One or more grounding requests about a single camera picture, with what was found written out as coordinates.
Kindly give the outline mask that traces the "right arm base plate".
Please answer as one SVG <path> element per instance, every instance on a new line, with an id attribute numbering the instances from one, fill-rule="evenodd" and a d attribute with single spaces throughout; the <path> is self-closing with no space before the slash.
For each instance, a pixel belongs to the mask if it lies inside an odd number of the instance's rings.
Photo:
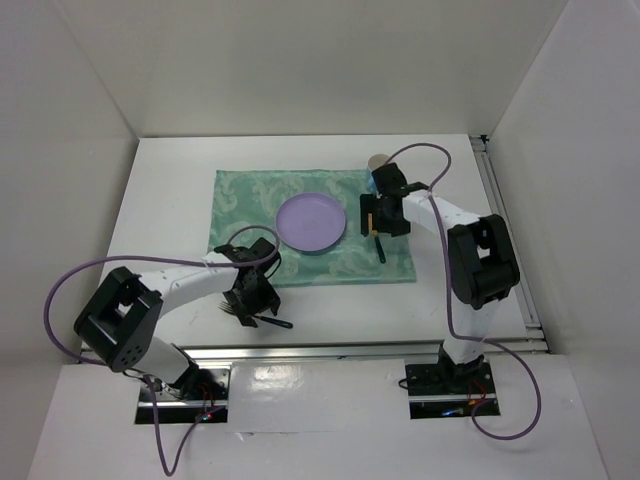
<path id="1" fill-rule="evenodd" d="M 407 364 L 405 374 L 397 384 L 408 394 L 412 420 L 470 417 L 475 407 L 478 417 L 500 415 L 488 362 L 470 377 L 449 383 L 438 377 L 432 364 Z"/>

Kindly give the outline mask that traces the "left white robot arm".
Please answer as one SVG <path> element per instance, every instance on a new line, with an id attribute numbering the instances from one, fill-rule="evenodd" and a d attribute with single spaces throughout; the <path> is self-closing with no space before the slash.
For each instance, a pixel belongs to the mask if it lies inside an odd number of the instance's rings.
<path id="1" fill-rule="evenodd" d="M 256 328 L 262 314 L 278 313 L 281 300 L 268 274 L 281 262 L 278 248 L 261 237 L 250 247 L 221 245 L 203 266 L 144 274 L 112 270 L 74 323 L 75 333 L 115 373 L 130 370 L 161 382 L 176 399 L 197 399 L 215 389 L 211 374 L 180 347 L 155 335 L 168 313 L 214 293 L 241 326 Z"/>

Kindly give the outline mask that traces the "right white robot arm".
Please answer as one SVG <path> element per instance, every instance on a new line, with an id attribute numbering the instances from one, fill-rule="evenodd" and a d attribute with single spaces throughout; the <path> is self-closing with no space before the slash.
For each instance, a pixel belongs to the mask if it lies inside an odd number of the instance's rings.
<path id="1" fill-rule="evenodd" d="M 448 392 L 460 391 L 484 361 L 482 341 L 498 304 L 520 282 L 520 271 L 504 219 L 479 216 L 433 196 L 421 182 L 409 183 L 386 155 L 370 158 L 371 186 L 360 196 L 361 234 L 404 236 L 421 226 L 445 240 L 447 335 L 439 347 L 433 378 Z"/>

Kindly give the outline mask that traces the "gold knife green handle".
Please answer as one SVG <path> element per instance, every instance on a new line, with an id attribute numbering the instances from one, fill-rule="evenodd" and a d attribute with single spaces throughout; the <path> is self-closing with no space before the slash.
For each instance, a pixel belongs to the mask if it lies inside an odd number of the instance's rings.
<path id="1" fill-rule="evenodd" d="M 381 264 L 385 264 L 386 263 L 386 255 L 385 255 L 381 240 L 379 238 L 378 231 L 374 228 L 373 214 L 372 213 L 368 213 L 367 214 L 367 224 L 368 224 L 368 233 L 374 240 L 374 244 L 375 244 L 376 252 L 377 252 L 377 255 L 378 255 L 378 259 L 379 259 Z"/>

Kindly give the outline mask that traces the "front aluminium rail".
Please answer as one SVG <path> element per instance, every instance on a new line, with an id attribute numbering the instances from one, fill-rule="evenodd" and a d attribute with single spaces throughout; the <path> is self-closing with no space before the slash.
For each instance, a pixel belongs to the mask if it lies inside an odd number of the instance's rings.
<path id="1" fill-rule="evenodd" d="M 205 361 L 304 361 L 341 360 L 360 358 L 407 358 L 436 356 L 439 342 L 404 342 L 379 344 L 335 344 L 315 346 L 276 347 L 206 347 L 187 348 L 184 351 L 194 360 Z"/>

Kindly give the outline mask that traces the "lilac plastic plate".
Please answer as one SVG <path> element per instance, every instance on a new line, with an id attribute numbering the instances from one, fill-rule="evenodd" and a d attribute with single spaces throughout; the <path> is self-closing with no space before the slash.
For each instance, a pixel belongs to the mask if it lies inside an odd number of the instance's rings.
<path id="1" fill-rule="evenodd" d="M 305 192 L 287 199 L 275 215 L 276 231 L 288 247 L 317 253 L 332 248 L 346 229 L 343 207 L 332 197 Z"/>

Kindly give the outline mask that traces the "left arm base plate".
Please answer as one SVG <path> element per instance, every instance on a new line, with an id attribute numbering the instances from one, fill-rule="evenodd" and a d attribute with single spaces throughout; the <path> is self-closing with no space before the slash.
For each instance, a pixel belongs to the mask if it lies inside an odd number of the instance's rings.
<path id="1" fill-rule="evenodd" d="M 151 378 L 153 389 L 142 383 L 139 390 L 134 423 L 154 423 L 152 394 L 155 394 L 160 425 L 192 424 L 199 416 L 203 423 L 226 423 L 231 367 L 214 363 L 205 368 L 205 378 L 192 386 L 187 393 L 170 387 L 165 382 Z"/>

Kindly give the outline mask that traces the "gold fork green handle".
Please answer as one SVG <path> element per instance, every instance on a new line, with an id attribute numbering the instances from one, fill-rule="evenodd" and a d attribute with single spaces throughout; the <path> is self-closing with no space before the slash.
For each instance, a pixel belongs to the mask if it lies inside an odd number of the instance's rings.
<path id="1" fill-rule="evenodd" d="M 254 304 L 243 302 L 239 297 L 226 295 L 225 300 L 220 303 L 219 309 L 236 317 L 243 327 L 257 328 L 258 323 L 263 322 L 288 330 L 294 328 L 291 322 L 264 315 Z"/>

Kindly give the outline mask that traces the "light blue mug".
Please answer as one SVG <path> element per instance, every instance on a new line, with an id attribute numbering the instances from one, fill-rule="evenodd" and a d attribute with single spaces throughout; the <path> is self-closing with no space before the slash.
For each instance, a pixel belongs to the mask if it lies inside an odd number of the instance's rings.
<path id="1" fill-rule="evenodd" d="M 368 193 L 381 195 L 388 190 L 390 170 L 386 154 L 375 154 L 367 162 L 366 190 Z"/>

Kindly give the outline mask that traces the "teal patterned cloth napkin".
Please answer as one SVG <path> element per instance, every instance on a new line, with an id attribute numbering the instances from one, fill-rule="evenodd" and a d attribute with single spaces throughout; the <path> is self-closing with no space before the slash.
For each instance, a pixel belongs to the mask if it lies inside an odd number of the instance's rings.
<path id="1" fill-rule="evenodd" d="M 340 241 L 321 253 L 302 253 L 283 244 L 282 264 L 272 277 L 276 287 L 414 283 L 416 272 L 406 236 L 381 236 L 386 262 L 372 240 L 360 233 L 359 197 L 366 191 L 365 170 L 218 170 L 215 176 L 208 249 L 224 244 L 248 225 L 275 227 L 275 216 L 289 198 L 318 192 L 336 200 L 346 214 Z"/>

